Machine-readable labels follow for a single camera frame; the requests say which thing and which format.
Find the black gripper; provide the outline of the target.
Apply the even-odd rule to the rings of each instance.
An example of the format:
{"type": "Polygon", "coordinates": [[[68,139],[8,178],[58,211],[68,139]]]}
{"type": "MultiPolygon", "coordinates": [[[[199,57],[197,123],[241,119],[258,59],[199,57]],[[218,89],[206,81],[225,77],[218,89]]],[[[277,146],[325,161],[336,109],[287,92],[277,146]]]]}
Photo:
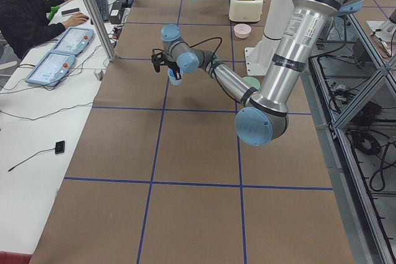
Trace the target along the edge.
{"type": "Polygon", "coordinates": [[[159,49],[158,53],[156,53],[156,50],[153,49],[151,55],[151,62],[153,64],[155,72],[159,73],[161,66],[167,66],[169,69],[172,70],[174,78],[176,80],[181,80],[183,78],[182,70],[180,70],[176,62],[167,59],[164,50],[159,49]]]}

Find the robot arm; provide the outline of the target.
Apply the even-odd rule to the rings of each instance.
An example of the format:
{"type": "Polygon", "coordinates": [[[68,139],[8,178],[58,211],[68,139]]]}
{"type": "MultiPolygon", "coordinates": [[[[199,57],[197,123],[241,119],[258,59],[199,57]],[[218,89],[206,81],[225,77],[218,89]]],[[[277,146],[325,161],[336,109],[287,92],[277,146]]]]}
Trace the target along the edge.
{"type": "Polygon", "coordinates": [[[325,22],[336,15],[360,10],[362,2],[292,0],[293,12],[289,14],[286,29],[259,89],[230,70],[214,52],[190,47],[181,38],[180,29],[175,24],[162,28],[163,51],[152,53],[152,63],[156,72],[161,66],[167,66],[174,85],[184,74],[204,70],[229,97],[244,106],[235,118],[239,139],[250,146],[265,145],[281,136],[288,127],[286,102],[325,22]]]}

